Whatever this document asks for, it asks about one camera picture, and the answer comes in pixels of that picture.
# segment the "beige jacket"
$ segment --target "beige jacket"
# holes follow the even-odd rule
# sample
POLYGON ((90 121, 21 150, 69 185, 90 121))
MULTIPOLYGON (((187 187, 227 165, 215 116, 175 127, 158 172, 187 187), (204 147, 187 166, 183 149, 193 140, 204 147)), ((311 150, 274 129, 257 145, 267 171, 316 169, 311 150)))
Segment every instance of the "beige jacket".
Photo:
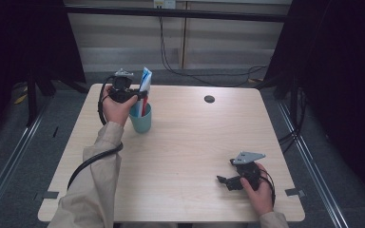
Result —
MULTIPOLYGON (((124 129, 109 122, 100 129, 96 143, 85 148, 83 160, 121 143, 124 129)), ((114 221, 116 156, 108 156, 82 170, 59 201, 58 209, 48 227, 105 227, 114 221)), ((285 216, 271 212, 259 218, 262 228, 288 227, 285 216)))

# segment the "wooden table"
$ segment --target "wooden table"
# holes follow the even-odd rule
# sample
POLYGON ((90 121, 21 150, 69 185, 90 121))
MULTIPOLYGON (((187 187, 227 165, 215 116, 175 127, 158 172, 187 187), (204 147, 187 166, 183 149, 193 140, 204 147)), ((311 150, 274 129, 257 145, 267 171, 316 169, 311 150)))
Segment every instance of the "wooden table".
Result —
MULTIPOLYGON (((85 146, 94 144, 102 127, 97 114, 101 85, 90 89, 58 164, 38 218, 50 221, 67 182, 82 162, 85 146)), ((115 221, 248 222, 258 220, 244 191, 228 191, 217 175, 237 172, 229 162, 241 151, 266 155, 259 160, 272 176, 275 210, 288 221, 304 211, 259 92, 252 88, 153 85, 152 127, 145 134, 125 125, 121 173, 115 196, 115 221), (212 104, 206 95, 215 98, 212 104)))

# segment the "cup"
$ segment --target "cup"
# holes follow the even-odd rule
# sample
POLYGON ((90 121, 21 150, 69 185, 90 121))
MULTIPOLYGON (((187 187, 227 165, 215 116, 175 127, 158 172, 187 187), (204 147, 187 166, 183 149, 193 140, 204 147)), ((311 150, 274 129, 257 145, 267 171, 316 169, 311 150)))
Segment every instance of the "cup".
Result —
POLYGON ((137 117, 135 106, 132 106, 129 110, 129 118, 131 119, 133 128, 136 132, 145 133, 152 126, 152 107, 150 104, 147 104, 144 115, 142 117, 137 117))

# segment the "person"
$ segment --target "person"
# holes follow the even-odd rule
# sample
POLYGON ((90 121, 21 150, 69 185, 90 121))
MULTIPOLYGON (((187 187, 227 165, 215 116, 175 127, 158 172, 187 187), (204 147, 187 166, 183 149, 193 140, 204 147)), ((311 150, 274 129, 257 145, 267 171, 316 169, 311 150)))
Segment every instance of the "person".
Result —
MULTIPOLYGON (((103 97, 108 95, 108 90, 109 86, 105 88, 103 97)), ((112 99, 103 100, 103 113, 107 123, 98 132, 95 144, 84 149, 83 161, 121 144, 129 109, 137 100, 137 96, 133 96, 123 104, 116 103, 112 99)), ((60 199, 58 209, 48 225, 49 228, 113 227, 115 184, 118 178, 116 159, 116 155, 104 157, 76 176, 66 195, 60 199)), ((285 216, 274 212, 271 190, 264 180, 261 181, 258 191, 254 191, 246 179, 240 181, 259 215, 262 228, 288 227, 285 216)), ((176 224, 168 223, 136 224, 135 227, 137 226, 177 227, 176 224)), ((134 227, 134 224, 126 224, 124 227, 134 227)), ((194 227, 206 227, 206 224, 194 224, 194 227)))

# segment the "hand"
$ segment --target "hand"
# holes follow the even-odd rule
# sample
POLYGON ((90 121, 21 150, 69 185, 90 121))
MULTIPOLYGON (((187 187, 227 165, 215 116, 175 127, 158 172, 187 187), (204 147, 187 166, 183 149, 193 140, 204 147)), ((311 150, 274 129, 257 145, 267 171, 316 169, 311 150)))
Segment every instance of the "hand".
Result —
MULTIPOLYGON (((262 164, 257 163, 257 166, 259 169, 265 170, 262 164)), ((260 174, 263 177, 268 178, 265 172, 261 171, 260 174)), ((244 190, 247 192, 251 205, 253 205, 253 208, 259 217, 274 211, 271 198, 271 187, 265 180, 260 180, 259 189, 257 191, 253 190, 247 179, 241 178, 240 182, 244 190)))
MULTIPOLYGON (((111 85, 107 85, 103 91, 103 97, 108 95, 111 85)), ((121 126, 125 126, 126 119, 128 119, 129 109, 138 101, 138 96, 131 97, 124 103, 116 103, 111 98, 103 100, 103 114, 108 122, 114 122, 121 126)))

